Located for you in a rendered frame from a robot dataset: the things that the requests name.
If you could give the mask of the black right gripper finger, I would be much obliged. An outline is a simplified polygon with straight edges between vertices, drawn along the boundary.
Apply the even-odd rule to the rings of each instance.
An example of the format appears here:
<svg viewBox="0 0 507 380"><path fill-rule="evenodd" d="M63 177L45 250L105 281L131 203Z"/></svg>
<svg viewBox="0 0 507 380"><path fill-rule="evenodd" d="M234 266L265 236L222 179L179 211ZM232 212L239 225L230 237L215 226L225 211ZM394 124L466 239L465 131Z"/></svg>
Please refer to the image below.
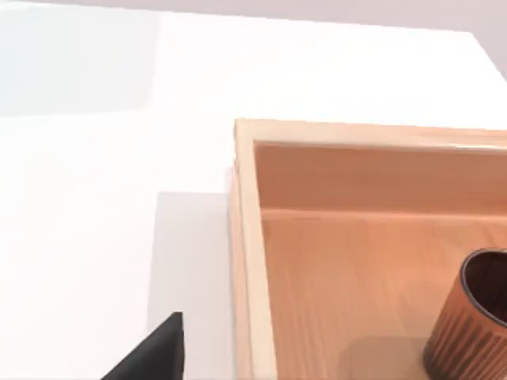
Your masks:
<svg viewBox="0 0 507 380"><path fill-rule="evenodd" d="M173 312L101 380L183 380L183 313Z"/></svg>

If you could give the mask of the shallow salmon-coloured box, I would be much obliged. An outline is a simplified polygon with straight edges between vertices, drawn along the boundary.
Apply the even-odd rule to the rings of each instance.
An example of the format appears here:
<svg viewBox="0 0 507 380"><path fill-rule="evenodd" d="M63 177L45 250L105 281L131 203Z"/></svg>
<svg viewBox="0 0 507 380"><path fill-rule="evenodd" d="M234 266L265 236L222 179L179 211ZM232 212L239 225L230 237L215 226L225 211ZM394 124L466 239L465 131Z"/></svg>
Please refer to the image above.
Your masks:
<svg viewBox="0 0 507 380"><path fill-rule="evenodd" d="M234 150L237 380L444 380L461 264L507 252L507 131L238 120Z"/></svg>

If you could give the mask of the brown striped cup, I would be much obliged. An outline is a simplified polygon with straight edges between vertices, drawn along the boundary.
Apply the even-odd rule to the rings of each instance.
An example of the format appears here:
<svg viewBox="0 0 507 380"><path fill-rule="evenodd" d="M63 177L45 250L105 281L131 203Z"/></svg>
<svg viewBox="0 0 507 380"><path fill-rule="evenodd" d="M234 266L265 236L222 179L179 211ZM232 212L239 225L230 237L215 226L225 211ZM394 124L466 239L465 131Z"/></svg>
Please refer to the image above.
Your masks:
<svg viewBox="0 0 507 380"><path fill-rule="evenodd" d="M431 380L507 380L507 250L465 258L423 351Z"/></svg>

